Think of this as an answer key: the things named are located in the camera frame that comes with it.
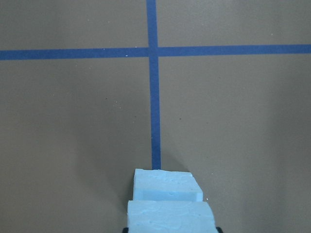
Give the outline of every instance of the foam block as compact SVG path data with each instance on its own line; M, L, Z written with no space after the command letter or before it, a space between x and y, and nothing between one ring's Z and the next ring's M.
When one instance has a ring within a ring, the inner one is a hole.
M136 169L133 200L203 201L190 172Z
M128 202L129 233L217 233L212 210L206 202Z

